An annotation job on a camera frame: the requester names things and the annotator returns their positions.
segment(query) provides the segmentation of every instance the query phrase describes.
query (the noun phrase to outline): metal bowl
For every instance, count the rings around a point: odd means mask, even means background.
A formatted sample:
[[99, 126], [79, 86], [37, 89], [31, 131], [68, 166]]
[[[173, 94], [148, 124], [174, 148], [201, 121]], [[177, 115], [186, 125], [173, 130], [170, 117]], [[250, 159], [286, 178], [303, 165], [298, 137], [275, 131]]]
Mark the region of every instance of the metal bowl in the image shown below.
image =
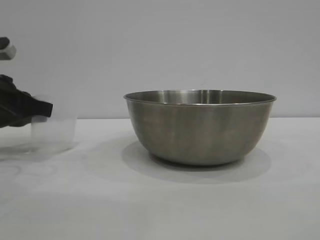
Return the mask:
[[275, 96], [229, 90], [162, 90], [124, 96], [134, 131], [153, 155], [210, 166], [239, 160], [260, 140]]

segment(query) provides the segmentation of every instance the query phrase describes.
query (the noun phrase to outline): white wall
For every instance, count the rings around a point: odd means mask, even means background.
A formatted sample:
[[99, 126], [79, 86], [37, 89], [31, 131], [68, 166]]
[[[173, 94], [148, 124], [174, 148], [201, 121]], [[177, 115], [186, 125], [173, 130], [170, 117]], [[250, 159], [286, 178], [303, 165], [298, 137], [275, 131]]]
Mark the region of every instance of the white wall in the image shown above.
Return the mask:
[[0, 73], [33, 94], [76, 86], [83, 118], [163, 89], [259, 91], [273, 116], [320, 117], [319, 25], [319, 0], [2, 0], [18, 55]]

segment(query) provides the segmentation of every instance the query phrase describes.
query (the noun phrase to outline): white table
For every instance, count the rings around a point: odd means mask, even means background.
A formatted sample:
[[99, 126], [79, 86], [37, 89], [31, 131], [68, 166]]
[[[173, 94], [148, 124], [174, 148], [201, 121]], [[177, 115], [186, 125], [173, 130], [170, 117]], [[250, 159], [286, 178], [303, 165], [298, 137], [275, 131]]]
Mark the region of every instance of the white table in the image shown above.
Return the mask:
[[0, 135], [1, 240], [319, 240], [320, 118], [271, 118], [245, 161], [150, 159], [128, 119], [79, 120], [77, 146], [25, 153]]

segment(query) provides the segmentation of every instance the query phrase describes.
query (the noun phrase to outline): clear plastic cup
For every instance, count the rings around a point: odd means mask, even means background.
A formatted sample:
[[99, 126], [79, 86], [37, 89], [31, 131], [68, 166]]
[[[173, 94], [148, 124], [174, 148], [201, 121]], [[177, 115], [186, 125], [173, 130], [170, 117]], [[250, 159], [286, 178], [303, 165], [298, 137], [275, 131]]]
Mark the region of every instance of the clear plastic cup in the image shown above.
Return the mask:
[[33, 152], [62, 152], [73, 147], [77, 101], [68, 96], [37, 95], [36, 99], [53, 104], [51, 117], [35, 116], [31, 121], [31, 149]]

